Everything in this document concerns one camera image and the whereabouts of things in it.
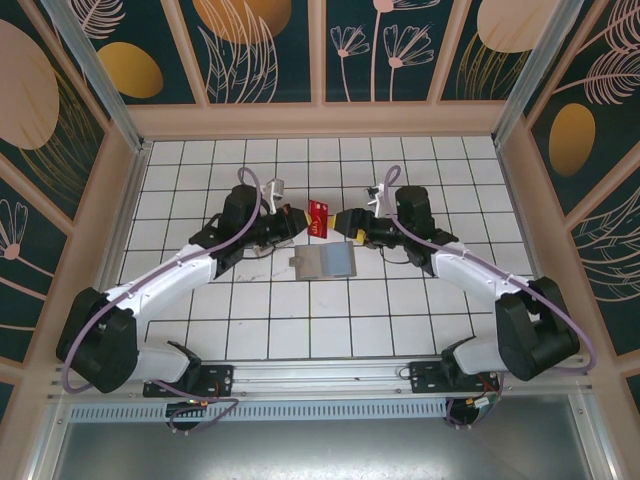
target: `red package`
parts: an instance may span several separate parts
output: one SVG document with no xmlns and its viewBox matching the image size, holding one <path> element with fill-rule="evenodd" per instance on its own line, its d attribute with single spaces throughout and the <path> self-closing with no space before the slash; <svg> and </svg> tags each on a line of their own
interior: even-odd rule
<svg viewBox="0 0 640 480">
<path fill-rule="evenodd" d="M 312 237 L 327 238 L 327 223 L 329 221 L 329 207 L 326 203 L 309 201 L 309 235 Z"/>
</svg>

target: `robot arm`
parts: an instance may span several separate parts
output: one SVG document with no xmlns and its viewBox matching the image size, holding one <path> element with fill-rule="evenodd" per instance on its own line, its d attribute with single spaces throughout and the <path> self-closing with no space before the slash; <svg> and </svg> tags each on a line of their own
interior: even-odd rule
<svg viewBox="0 0 640 480">
<path fill-rule="evenodd" d="M 225 242 L 242 229 L 256 202 L 256 191 L 252 186 L 234 187 L 225 200 L 223 212 L 215 215 L 164 264 L 104 293 L 92 288 L 80 292 L 58 342 L 56 356 L 64 361 L 71 344 L 93 314 L 131 290 L 132 293 L 109 310 L 85 337 L 73 358 L 73 370 L 103 393 L 117 389 L 128 380 L 149 379 L 163 380 L 181 391 L 190 392 L 200 377 L 200 359 L 175 342 L 143 343 L 148 322 L 181 296 L 232 268 L 243 258 L 246 248 L 265 252 L 291 241 L 307 228 L 303 210 L 289 205 L 276 208 L 274 195 L 268 198 L 266 207 L 273 213 L 258 216 L 247 233 L 228 247 L 181 261 Z M 157 275 L 169 264 L 175 267 Z M 153 279 L 142 288 L 134 288 L 149 277 Z"/>
<path fill-rule="evenodd" d="M 452 383 L 484 371 L 509 371 L 521 380 L 530 380 L 579 351 L 577 335 L 561 318 L 495 272 L 471 261 L 465 256 L 469 249 L 458 238 L 436 228 L 425 188 L 401 187 L 396 192 L 396 205 L 398 220 L 412 233 L 460 255 L 417 243 L 400 232 L 390 218 L 378 218 L 364 209 L 339 213 L 333 227 L 370 248 L 404 248 L 413 265 L 457 285 L 492 309 L 496 315 L 494 332 L 464 339 L 442 352 L 442 370 Z M 566 311 L 552 280 L 511 278 Z"/>
</svg>

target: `vented metal panel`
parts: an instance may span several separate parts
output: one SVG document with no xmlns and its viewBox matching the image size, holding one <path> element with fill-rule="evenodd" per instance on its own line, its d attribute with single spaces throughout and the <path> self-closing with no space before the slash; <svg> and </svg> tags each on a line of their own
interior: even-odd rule
<svg viewBox="0 0 640 480">
<path fill-rule="evenodd" d="M 176 421 L 212 419 L 229 404 L 210 405 L 206 412 L 187 412 Z M 165 422 L 166 404 L 76 405 L 70 423 Z M 444 417 L 444 399 L 242 402 L 224 421 L 371 420 L 382 418 Z"/>
</svg>

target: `flower illustration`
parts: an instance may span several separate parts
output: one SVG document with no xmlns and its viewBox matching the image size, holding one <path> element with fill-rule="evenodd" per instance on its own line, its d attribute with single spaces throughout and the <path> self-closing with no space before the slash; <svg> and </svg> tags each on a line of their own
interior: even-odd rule
<svg viewBox="0 0 640 480">
<path fill-rule="evenodd" d="M 435 7 L 440 0 L 373 0 L 376 9 L 376 23 L 373 27 L 373 47 L 371 54 L 371 101 L 376 101 L 376 52 L 378 47 L 378 30 L 380 29 L 380 17 L 383 13 L 394 10 L 419 10 L 421 8 Z"/>
<path fill-rule="evenodd" d="M 20 202 L 16 202 L 12 215 L 9 202 L 4 198 L 0 200 L 0 258 L 18 258 L 28 216 L 29 210 Z"/>
<path fill-rule="evenodd" d="M 393 101 L 393 79 L 397 68 L 411 67 L 433 61 L 433 50 L 427 50 L 431 44 L 429 26 L 424 28 L 406 27 L 398 37 L 398 26 L 384 29 L 384 48 L 391 67 L 389 81 L 389 101 Z"/>
<path fill-rule="evenodd" d="M 380 13 L 389 13 L 394 10 L 419 10 L 421 8 L 433 7 L 440 3 L 440 0 L 373 0 L 373 6 Z"/>
<path fill-rule="evenodd" d="M 347 96 L 347 102 L 351 101 L 349 96 L 349 88 L 347 87 L 347 75 L 344 70 L 344 59 L 354 55 L 360 55 L 369 51 L 369 44 L 365 43 L 366 37 L 360 27 L 347 27 L 344 32 L 340 27 L 331 29 L 331 40 L 336 47 L 338 56 L 340 57 L 340 66 L 342 67 L 342 84 L 344 85 L 344 93 Z"/>
</svg>

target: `black mounting bracket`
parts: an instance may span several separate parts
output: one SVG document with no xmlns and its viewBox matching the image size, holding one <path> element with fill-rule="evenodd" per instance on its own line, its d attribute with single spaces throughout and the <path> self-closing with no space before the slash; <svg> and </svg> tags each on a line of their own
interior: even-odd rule
<svg viewBox="0 0 640 480">
<path fill-rule="evenodd" d="M 202 365 L 198 380 L 187 393 L 197 397 L 230 397 L 232 387 L 232 365 Z M 145 398 L 179 397 L 155 383 L 145 383 L 142 396 Z"/>
<path fill-rule="evenodd" d="M 491 372 L 482 372 L 479 375 L 494 390 L 498 390 L 500 382 L 495 374 L 493 377 Z M 413 393 L 482 393 L 484 391 L 484 384 L 477 375 L 461 376 L 452 383 L 444 374 L 440 360 L 411 362 L 409 381 Z"/>
</svg>

